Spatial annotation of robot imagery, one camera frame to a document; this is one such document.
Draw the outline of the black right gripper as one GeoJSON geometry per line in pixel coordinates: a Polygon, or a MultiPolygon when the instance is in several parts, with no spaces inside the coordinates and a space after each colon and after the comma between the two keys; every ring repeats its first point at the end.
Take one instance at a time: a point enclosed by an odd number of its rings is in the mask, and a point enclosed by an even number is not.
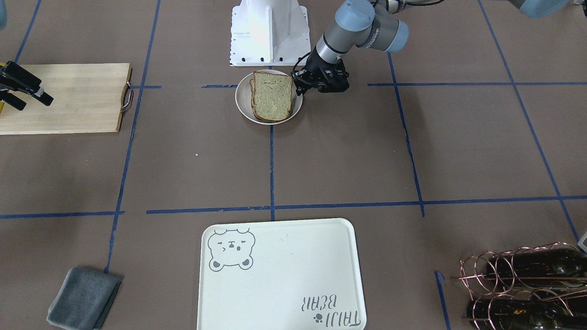
{"type": "Polygon", "coordinates": [[[0,100],[15,109],[22,111],[27,103],[10,92],[4,90],[19,91],[33,97],[45,106],[53,102],[52,96],[40,87],[41,79],[21,67],[15,62],[8,61],[0,65],[0,100]]]}

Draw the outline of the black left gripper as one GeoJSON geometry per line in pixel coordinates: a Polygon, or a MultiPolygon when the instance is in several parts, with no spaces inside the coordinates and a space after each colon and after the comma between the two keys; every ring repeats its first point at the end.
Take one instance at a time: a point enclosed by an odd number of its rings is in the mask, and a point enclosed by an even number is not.
{"type": "Polygon", "coordinates": [[[349,88],[349,73],[341,58],[337,58],[335,63],[330,63],[318,54],[308,54],[306,65],[300,70],[294,67],[291,77],[298,96],[304,95],[312,88],[316,88],[320,93],[342,93],[349,88]]]}

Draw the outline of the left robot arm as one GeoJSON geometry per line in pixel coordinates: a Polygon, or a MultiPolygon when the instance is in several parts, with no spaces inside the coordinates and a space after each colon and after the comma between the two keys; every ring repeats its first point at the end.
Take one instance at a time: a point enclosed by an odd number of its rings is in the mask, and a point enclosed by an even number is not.
{"type": "Polygon", "coordinates": [[[584,0],[346,0],[291,75],[298,94],[341,93],[391,60],[403,86],[585,84],[584,0]]]}

